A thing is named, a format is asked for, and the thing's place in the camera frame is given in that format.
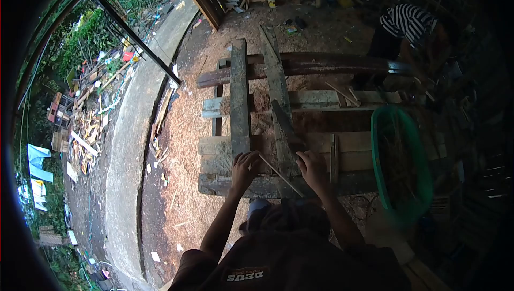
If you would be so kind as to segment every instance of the concrete path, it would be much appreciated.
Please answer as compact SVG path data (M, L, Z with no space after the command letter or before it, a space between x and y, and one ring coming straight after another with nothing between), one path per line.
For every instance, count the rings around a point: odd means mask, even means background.
M166 64L175 54L191 21L198 13L193 0L182 0L157 31L149 48ZM114 127L111 164L105 187L107 254L128 277L144 281L138 232L139 201L145 148L152 111L165 81L164 72L145 55L130 82Z

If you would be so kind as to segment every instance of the pink object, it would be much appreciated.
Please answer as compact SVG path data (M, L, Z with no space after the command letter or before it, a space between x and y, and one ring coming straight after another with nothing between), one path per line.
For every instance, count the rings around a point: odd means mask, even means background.
M134 53L133 52L125 52L123 54L123 61L130 61L130 59L132 59L132 57L134 56Z

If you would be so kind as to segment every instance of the black and white striped shirt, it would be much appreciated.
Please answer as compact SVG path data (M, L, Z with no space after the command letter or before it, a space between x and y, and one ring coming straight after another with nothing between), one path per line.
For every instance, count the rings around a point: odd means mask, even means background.
M437 19L422 8L412 4L400 4L387 10L380 17L380 25L395 37L406 37L412 47L425 33L432 33Z

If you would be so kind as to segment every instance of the deus customs logo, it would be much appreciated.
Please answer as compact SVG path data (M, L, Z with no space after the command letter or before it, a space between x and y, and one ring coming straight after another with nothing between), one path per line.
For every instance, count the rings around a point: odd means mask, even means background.
M222 275L222 281L224 282L236 282L236 281L255 281L268 276L267 267L246 267L242 269L226 269Z

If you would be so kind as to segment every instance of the paint bucket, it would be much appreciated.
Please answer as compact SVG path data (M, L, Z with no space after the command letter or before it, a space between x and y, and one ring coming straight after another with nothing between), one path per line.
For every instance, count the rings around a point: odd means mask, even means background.
M270 8L276 8L277 6L275 5L275 1L276 0L267 0L268 1L268 5Z

